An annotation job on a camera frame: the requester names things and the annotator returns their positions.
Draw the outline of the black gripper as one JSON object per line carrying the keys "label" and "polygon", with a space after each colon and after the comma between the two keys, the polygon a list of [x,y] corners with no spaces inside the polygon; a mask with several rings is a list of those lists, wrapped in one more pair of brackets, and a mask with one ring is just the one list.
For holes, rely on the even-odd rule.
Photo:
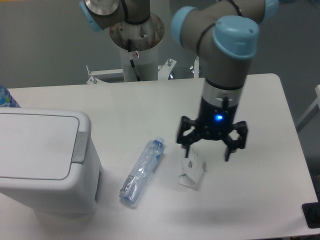
{"label": "black gripper", "polygon": [[[226,109],[211,105],[203,98],[200,102],[198,117],[192,120],[182,116],[176,135],[176,143],[185,150],[184,157],[188,158],[190,146],[201,139],[222,140],[226,144],[224,160],[229,161],[230,155],[237,149],[246,147],[248,126],[246,121],[234,123],[238,105]],[[236,131],[237,139],[232,139],[230,133]]]}

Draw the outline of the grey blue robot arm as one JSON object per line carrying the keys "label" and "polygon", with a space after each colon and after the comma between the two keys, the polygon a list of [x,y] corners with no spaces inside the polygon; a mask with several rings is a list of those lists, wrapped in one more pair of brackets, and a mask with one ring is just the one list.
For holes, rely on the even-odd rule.
{"label": "grey blue robot arm", "polygon": [[[90,27],[96,32],[108,29],[124,51],[126,82],[158,78],[151,51],[162,41],[165,28],[148,0],[82,0],[79,6]],[[219,0],[204,9],[185,6],[174,14],[173,38],[207,63],[198,117],[183,116],[178,127],[176,141],[185,150],[202,139],[221,140],[228,160],[246,146],[247,124],[234,122],[234,117],[257,51],[259,24],[278,6],[277,0]]]}

